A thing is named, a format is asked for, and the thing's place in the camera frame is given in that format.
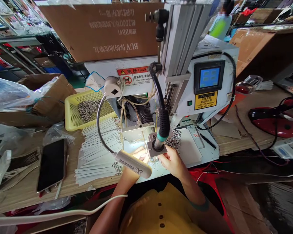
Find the control panel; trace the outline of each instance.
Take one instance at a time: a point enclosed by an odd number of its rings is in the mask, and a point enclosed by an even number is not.
[[[191,124],[191,121],[194,120],[196,122],[198,120],[198,118],[199,118],[199,115],[200,114],[194,114],[194,115],[186,115],[186,116],[184,116],[180,120],[180,122],[178,123],[176,129],[184,128],[184,127],[187,127],[189,125],[192,125]]]
[[[194,64],[194,94],[218,91],[222,88],[225,61]]]

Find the hand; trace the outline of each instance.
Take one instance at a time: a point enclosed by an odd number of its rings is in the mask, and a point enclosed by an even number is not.
[[[137,148],[131,154],[132,154],[132,156],[134,156],[135,158],[138,158],[139,160],[143,161],[146,164],[149,162],[149,157],[147,155],[147,151],[145,150],[145,148],[143,146]],[[126,166],[124,166],[123,168],[124,169],[123,169],[122,177],[126,177],[126,179],[128,179],[128,180],[132,180],[132,181],[134,181],[134,183],[139,179],[140,176],[137,173],[133,172],[132,170],[130,170]]]
[[[177,177],[181,182],[187,179],[189,171],[183,163],[177,151],[166,146],[167,153],[158,156],[163,167],[165,167],[173,176]]]

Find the yellow warning sticker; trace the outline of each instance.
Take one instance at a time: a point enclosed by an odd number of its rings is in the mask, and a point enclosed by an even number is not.
[[[199,109],[204,109],[207,107],[216,106],[217,95],[218,95],[218,91],[195,95],[194,109],[199,110]]]

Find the red warning sticker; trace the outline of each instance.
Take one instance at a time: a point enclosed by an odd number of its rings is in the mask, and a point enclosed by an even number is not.
[[[152,82],[148,66],[118,69],[117,73],[120,79],[126,81],[126,85],[138,85]]]

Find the red appliance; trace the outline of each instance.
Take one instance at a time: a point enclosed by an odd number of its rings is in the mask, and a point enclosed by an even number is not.
[[[249,110],[248,117],[259,129],[278,137],[293,137],[293,116],[285,113],[293,108],[293,97],[281,101],[275,108],[259,107]]]

